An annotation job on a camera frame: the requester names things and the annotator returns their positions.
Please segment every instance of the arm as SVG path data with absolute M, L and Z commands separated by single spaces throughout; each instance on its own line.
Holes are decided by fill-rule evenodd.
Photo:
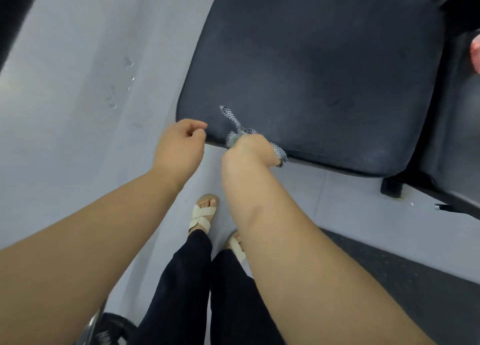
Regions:
M 223 158 L 222 180 L 255 282 L 287 344 L 433 344 L 387 292 L 327 238 L 270 172 L 261 135 Z
M 202 160 L 207 125 L 168 128 L 145 175 L 0 251 L 6 344 L 72 344 Z

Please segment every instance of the hand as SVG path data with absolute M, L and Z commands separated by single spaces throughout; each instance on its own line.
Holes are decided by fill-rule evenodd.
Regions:
M 168 175 L 181 190 L 204 156 L 207 123 L 183 119 L 160 137 L 152 171 Z
M 280 164 L 280 159 L 277 157 L 275 149 L 260 134 L 241 136 L 235 145 L 225 153 L 224 159 L 230 162 L 242 162 L 242 164 L 249 164 L 249 162 L 254 161 L 267 168 Z

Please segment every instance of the gray floor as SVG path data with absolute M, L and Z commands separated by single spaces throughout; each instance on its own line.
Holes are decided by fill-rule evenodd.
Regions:
M 0 248 L 147 171 L 213 0 L 37 0 L 0 75 Z M 214 253 L 234 229 L 220 182 L 224 149 L 204 160 L 113 290 L 107 310 L 138 323 L 191 209 L 220 197 Z M 275 174 L 323 228 L 480 283 L 480 223 L 434 210 L 410 188 L 289 163 Z

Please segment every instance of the beige sandal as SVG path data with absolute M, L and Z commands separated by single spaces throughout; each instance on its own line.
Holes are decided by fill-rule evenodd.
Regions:
M 202 201 L 205 201 L 205 200 L 216 200 L 216 206 L 201 208 L 199 204 Z M 210 225 L 210 221 L 205 219 L 205 216 L 215 215 L 215 213 L 217 212 L 218 206 L 219 206 L 219 198 L 217 196 L 215 196 L 211 193 L 207 193 L 207 195 L 201 196 L 201 198 L 199 198 L 197 200 L 197 203 L 195 204 L 195 206 L 193 208 L 193 212 L 191 214 L 192 220 L 190 221 L 188 231 L 190 231 L 197 224 L 200 224 L 202 227 L 205 228 L 205 230 L 207 231 L 207 234 L 208 234 L 208 232 L 210 231 L 211 225 Z
M 242 263 L 247 256 L 242 250 L 237 238 L 235 238 L 238 233 L 238 231 L 235 231 L 232 235 L 230 235 L 230 238 L 226 241 L 225 249 L 231 249 L 233 251 L 233 254 L 235 254 L 235 256 L 237 257 L 238 261 Z

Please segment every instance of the pink object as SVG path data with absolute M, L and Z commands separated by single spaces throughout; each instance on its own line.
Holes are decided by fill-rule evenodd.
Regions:
M 480 34 L 473 39 L 470 45 L 470 57 L 473 68 L 480 74 Z

